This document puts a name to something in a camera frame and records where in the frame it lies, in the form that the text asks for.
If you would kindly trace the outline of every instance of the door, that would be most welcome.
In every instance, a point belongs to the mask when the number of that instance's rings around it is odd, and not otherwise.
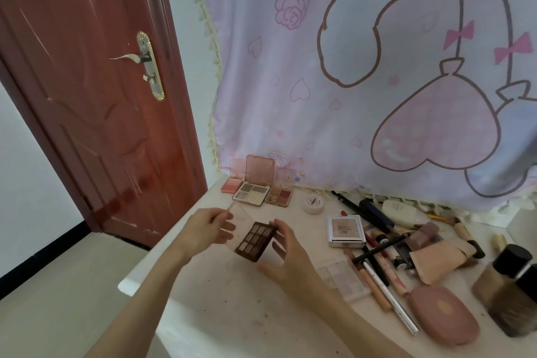
[[[104,232],[153,246],[206,191],[168,0],[0,0],[0,56]],[[142,63],[152,40],[163,101]]]

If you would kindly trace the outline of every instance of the clear lid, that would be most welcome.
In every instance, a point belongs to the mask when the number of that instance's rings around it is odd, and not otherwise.
[[[270,185],[274,181],[274,160],[261,156],[246,156],[245,181],[257,185]]]
[[[228,240],[225,244],[232,251],[237,249],[243,239],[245,239],[248,232],[254,224],[252,217],[236,202],[229,206],[228,211],[233,214],[233,219],[230,220],[235,225],[235,230],[232,232],[233,239]]]
[[[295,186],[296,170],[276,167],[274,171],[273,186],[277,188],[292,189]]]

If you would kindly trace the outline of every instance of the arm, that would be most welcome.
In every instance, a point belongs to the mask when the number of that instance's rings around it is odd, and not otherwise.
[[[361,318],[343,299],[337,297],[319,277],[293,230],[283,221],[272,247],[284,260],[281,267],[259,262],[258,269],[278,284],[292,299],[311,309],[345,343],[355,357],[410,357],[393,341]]]
[[[223,230],[235,229],[227,221],[231,218],[230,212],[220,208],[197,210],[86,358],[145,357],[178,273],[212,243],[225,244],[232,238]]]

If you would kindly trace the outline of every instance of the eyeliner pencil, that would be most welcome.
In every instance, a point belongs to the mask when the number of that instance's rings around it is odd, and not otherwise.
[[[365,252],[370,252],[367,245],[364,245]],[[384,270],[380,267],[379,261],[375,259],[375,255],[371,255],[369,258],[367,258],[369,261],[369,264],[371,267],[375,270],[375,273],[379,276],[380,280],[382,280],[382,283],[384,283],[384,286],[388,287],[390,286],[390,281],[386,277],[386,273],[384,273]]]
[[[380,251],[383,251],[384,249],[389,248],[390,246],[398,244],[399,242],[407,239],[408,237],[409,237],[408,234],[401,234],[397,238],[391,239],[388,242],[384,242],[378,248],[374,248],[373,250],[366,252],[363,255],[357,256],[356,258],[352,260],[352,263],[363,262],[366,259],[368,259],[370,256],[373,256],[375,253],[379,253]]]

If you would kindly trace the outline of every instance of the eyeshadow palette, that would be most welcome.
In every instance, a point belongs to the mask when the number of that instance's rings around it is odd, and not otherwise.
[[[233,200],[253,206],[261,206],[269,190],[269,185],[257,185],[245,181],[233,196]]]
[[[254,222],[250,232],[235,249],[235,253],[252,262],[257,262],[276,231],[277,228],[274,226]]]

